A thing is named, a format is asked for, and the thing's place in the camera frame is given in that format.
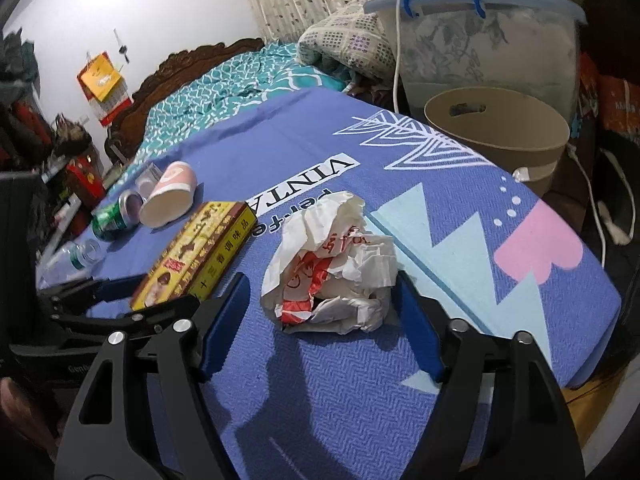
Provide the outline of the white red wrapper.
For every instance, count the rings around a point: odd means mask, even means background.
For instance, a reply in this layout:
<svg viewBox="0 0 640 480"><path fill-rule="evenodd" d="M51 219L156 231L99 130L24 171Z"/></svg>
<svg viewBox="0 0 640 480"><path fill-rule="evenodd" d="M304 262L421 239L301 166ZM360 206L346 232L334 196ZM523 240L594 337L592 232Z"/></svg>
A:
<svg viewBox="0 0 640 480"><path fill-rule="evenodd" d="M371 333L388 315L397 274L393 237L367 230L364 200L331 193L285 220L260 304L287 333Z"/></svg>

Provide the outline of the pink white paper cup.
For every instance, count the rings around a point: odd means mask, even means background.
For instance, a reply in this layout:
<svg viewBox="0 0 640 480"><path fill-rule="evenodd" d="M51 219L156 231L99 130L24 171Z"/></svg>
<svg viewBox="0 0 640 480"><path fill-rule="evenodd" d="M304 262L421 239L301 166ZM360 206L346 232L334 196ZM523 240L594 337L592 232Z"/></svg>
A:
<svg viewBox="0 0 640 480"><path fill-rule="evenodd" d="M143 204L140 222L150 229L158 229L177 220L191 208L197 186L198 178L187 162L172 162Z"/></svg>

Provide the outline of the beige round trash bin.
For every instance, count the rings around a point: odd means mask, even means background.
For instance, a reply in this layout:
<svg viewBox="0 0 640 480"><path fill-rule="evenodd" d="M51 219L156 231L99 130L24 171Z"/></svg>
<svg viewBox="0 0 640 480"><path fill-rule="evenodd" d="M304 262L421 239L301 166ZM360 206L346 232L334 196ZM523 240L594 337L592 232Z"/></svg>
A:
<svg viewBox="0 0 640 480"><path fill-rule="evenodd" d="M553 107L508 89L447 90L425 103L424 115L538 196L550 188L570 138L570 126Z"/></svg>

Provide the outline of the yellow brown cardboard box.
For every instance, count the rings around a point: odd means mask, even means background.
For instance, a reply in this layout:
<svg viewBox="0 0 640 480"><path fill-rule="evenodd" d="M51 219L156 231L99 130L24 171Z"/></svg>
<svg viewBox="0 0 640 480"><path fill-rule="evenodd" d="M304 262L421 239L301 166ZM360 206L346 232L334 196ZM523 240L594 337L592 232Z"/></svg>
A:
<svg viewBox="0 0 640 480"><path fill-rule="evenodd" d="M130 300L141 311L186 295L205 300L250 236L257 218L244 202L206 202L163 250Z"/></svg>

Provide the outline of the clear plastic water bottle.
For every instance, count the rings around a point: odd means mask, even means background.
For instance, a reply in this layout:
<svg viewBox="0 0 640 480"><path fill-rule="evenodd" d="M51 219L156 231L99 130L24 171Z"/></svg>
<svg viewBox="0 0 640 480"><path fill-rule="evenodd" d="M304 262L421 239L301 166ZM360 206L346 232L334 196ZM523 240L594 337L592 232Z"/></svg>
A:
<svg viewBox="0 0 640 480"><path fill-rule="evenodd" d="M88 278L102 259L103 250L96 240L67 242L41 268L37 286L45 289Z"/></svg>

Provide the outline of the blue patterned bed sheet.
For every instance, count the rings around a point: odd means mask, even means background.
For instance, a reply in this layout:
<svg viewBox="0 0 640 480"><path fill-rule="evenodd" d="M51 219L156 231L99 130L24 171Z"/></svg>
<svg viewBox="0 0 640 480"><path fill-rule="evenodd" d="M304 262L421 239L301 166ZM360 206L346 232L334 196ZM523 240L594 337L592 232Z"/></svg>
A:
<svg viewBox="0 0 640 480"><path fill-rule="evenodd" d="M60 479L580 479L562 388L620 310L525 184L416 120L325 88L158 160L141 220L84 235L114 299L73 299L88 356Z"/></svg>

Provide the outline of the green drink can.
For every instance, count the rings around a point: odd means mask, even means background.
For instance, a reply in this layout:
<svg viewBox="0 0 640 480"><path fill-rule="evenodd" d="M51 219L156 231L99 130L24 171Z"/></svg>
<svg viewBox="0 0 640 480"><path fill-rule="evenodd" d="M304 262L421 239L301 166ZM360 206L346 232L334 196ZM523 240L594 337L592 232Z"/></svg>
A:
<svg viewBox="0 0 640 480"><path fill-rule="evenodd" d="M92 217L93 234L100 240L110 242L132 230L140 223L142 196L133 190L126 190L114 203L97 209Z"/></svg>

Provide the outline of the cluttered storage shelf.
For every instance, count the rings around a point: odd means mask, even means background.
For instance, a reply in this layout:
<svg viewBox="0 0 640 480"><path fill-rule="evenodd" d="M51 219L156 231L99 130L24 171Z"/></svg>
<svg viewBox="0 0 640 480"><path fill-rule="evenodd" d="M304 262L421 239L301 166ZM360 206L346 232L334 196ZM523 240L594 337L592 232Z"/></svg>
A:
<svg viewBox="0 0 640 480"><path fill-rule="evenodd" d="M49 125L32 102L39 81L35 45L22 32L1 37L1 275L33 278L36 259L68 194L82 206L104 196L100 172L86 157L93 140L63 114Z"/></svg>

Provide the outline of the carved wooden headboard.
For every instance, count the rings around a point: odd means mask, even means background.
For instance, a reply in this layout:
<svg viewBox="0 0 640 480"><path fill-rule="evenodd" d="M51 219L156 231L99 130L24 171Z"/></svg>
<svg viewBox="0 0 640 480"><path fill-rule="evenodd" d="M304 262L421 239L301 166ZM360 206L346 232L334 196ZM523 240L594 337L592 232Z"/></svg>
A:
<svg viewBox="0 0 640 480"><path fill-rule="evenodd" d="M126 165L142 143L151 108L186 84L235 55L256 52L265 47L260 38L244 38L230 46L223 42L206 44L194 50L171 53L157 70L147 76L132 96L132 104L116 114L107 129L104 151L113 164Z"/></svg>

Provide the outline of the teal patterned quilt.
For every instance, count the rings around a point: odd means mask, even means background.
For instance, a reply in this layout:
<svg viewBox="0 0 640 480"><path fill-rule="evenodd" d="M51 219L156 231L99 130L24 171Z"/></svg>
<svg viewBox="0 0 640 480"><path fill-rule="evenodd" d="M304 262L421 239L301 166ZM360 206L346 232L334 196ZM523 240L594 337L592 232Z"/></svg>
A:
<svg viewBox="0 0 640 480"><path fill-rule="evenodd" d="M296 44L274 42L258 51L235 55L151 107L131 166L138 168L243 110L311 87L343 91L347 78L302 64Z"/></svg>

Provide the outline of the grey checkered pillow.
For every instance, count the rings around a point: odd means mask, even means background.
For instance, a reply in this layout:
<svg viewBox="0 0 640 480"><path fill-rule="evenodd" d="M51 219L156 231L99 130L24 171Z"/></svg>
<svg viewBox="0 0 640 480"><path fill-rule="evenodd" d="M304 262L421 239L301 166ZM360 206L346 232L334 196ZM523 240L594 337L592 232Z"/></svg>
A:
<svg viewBox="0 0 640 480"><path fill-rule="evenodd" d="M390 84L395 55L378 14L364 12L363 7L369 1L350 0L311 25L297 43L299 62L338 64L363 77Z"/></svg>

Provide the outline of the clear plastic storage bin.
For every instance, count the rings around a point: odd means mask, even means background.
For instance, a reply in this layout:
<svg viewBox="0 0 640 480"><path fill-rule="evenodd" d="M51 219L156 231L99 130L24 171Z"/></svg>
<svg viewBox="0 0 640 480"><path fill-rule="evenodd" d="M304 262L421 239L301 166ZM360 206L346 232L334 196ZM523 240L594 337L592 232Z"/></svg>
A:
<svg viewBox="0 0 640 480"><path fill-rule="evenodd" d="M578 91L578 27L570 0L370 0L393 54L392 76L412 117L447 90L503 88L572 119Z"/></svg>

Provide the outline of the red yellow wall calendar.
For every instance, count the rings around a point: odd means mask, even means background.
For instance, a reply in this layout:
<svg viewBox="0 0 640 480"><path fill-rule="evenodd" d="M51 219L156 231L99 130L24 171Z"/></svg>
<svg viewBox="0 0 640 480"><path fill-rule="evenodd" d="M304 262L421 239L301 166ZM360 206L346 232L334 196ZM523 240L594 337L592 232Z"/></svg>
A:
<svg viewBox="0 0 640 480"><path fill-rule="evenodd" d="M125 78L105 51L88 59L77 74L77 81L94 116L104 128L134 102Z"/></svg>

